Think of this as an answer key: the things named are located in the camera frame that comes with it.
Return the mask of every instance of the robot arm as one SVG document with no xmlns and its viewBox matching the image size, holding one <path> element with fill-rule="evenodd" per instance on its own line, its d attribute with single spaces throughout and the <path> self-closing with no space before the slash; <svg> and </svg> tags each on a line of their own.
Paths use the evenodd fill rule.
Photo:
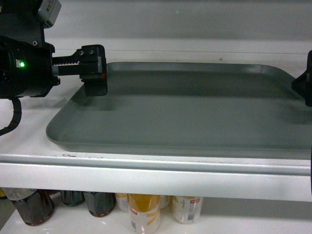
<svg viewBox="0 0 312 234">
<path fill-rule="evenodd" d="M 58 0 L 0 0 L 0 98 L 10 99 L 14 116 L 0 136 L 15 129 L 21 118 L 18 98 L 44 97 L 60 84 L 58 76 L 80 75 L 86 96 L 107 93 L 105 49 L 83 46 L 73 55 L 53 58 L 44 28 L 56 22 Z"/>
</svg>

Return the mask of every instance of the brown bottle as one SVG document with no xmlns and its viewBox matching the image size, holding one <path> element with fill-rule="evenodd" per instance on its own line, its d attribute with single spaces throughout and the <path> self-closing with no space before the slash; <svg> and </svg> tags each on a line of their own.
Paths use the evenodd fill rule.
<svg viewBox="0 0 312 234">
<path fill-rule="evenodd" d="M 90 214 L 95 217 L 108 215 L 115 207 L 116 199 L 113 193 L 83 192 Z"/>
<path fill-rule="evenodd" d="M 45 190 L 1 188 L 19 212 L 24 223 L 36 226 L 47 221 L 54 203 Z"/>
<path fill-rule="evenodd" d="M 83 192 L 61 190 L 62 201 L 66 206 L 77 206 L 84 202 Z"/>
</svg>

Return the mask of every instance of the drink bottle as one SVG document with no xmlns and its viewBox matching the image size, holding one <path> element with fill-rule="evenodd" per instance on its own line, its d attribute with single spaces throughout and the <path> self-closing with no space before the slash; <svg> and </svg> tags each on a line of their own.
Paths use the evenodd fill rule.
<svg viewBox="0 0 312 234">
<path fill-rule="evenodd" d="M 199 196 L 173 196 L 172 212 L 177 221 L 183 224 L 198 221 L 203 203 Z"/>
<path fill-rule="evenodd" d="M 66 206 L 77 206 L 84 202 L 83 192 L 61 190 L 62 201 Z"/>
<path fill-rule="evenodd" d="M 54 203 L 45 190 L 1 188 L 19 212 L 24 223 L 36 226 L 47 221 Z"/>
<path fill-rule="evenodd" d="M 166 208 L 171 201 L 171 196 L 160 195 L 160 209 Z"/>
<path fill-rule="evenodd" d="M 7 199 L 6 195 L 4 194 L 4 192 L 0 189 L 0 199 Z"/>
<path fill-rule="evenodd" d="M 116 201 L 117 201 L 117 205 L 118 207 L 124 211 L 124 212 L 128 212 L 128 197 L 127 194 L 115 194 L 116 196 Z"/>
<path fill-rule="evenodd" d="M 108 215 L 115 207 L 115 196 L 113 193 L 83 192 L 90 214 L 95 217 Z"/>
<path fill-rule="evenodd" d="M 160 195 L 128 194 L 131 224 L 137 233 L 152 234 L 160 225 Z"/>
</svg>

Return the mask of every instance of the plastic tray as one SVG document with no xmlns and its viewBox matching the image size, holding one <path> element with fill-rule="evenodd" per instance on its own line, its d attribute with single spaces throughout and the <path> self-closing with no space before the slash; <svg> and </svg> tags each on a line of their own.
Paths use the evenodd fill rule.
<svg viewBox="0 0 312 234">
<path fill-rule="evenodd" d="M 312 109 L 291 89 L 293 79 L 264 65 L 110 63 L 108 94 L 86 97 L 80 88 L 46 133 L 73 152 L 212 157 L 211 149 L 308 150 Z"/>
</svg>

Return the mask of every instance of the white can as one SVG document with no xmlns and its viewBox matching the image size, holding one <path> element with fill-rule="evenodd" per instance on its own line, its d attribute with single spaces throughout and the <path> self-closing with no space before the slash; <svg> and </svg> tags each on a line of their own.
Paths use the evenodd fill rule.
<svg viewBox="0 0 312 234">
<path fill-rule="evenodd" d="M 160 208 L 164 209 L 166 208 L 171 201 L 171 196 L 161 195 L 160 196 Z"/>
<path fill-rule="evenodd" d="M 129 214 L 132 227 L 137 233 L 152 234 L 160 225 L 159 204 L 148 212 L 138 212 L 130 207 Z"/>
<path fill-rule="evenodd" d="M 115 194 L 116 195 L 116 201 L 118 207 L 124 211 L 128 212 L 129 206 L 128 206 L 128 197 L 127 194 Z"/>
<path fill-rule="evenodd" d="M 177 221 L 190 224 L 198 221 L 203 203 L 199 196 L 173 196 L 172 212 Z"/>
</svg>

